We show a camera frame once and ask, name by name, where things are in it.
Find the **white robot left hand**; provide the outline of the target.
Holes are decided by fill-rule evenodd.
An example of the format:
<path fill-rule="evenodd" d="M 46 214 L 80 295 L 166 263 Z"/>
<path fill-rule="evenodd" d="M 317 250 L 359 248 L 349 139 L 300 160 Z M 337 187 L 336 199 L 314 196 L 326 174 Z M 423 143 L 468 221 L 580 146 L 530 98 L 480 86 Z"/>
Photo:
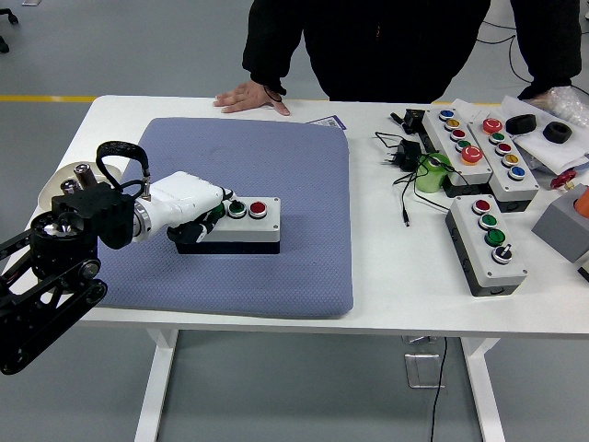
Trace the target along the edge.
<path fill-rule="evenodd" d="M 235 199 L 227 188 L 178 171 L 135 200 L 133 239 L 147 240 L 166 227 L 168 237 L 178 244 L 199 243 L 224 216 L 223 202 Z"/>

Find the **person's right hand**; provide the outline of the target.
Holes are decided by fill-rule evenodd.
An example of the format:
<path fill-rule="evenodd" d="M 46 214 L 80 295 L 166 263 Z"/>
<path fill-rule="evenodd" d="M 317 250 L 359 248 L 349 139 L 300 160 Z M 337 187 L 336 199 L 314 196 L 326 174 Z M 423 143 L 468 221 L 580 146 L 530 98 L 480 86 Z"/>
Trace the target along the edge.
<path fill-rule="evenodd" d="M 282 116 L 290 116 L 291 112 L 283 103 L 282 96 L 268 87 L 252 80 L 238 85 L 236 88 L 215 97 L 214 106 L 223 113 L 234 113 L 271 106 Z"/>

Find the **person's left hand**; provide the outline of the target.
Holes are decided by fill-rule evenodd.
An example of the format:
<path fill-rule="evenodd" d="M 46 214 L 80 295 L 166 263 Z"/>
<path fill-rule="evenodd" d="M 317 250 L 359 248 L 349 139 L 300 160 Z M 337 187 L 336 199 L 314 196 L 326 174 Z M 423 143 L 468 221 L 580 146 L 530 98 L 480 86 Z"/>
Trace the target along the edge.
<path fill-rule="evenodd" d="M 522 92 L 519 95 L 519 99 L 522 100 L 525 103 L 528 103 L 532 106 L 538 107 L 538 108 L 545 108 L 549 105 L 549 99 L 550 99 L 551 95 L 550 95 L 550 91 L 544 91 L 542 93 L 538 93 L 538 94 L 534 94 L 532 95 L 530 92 Z"/>

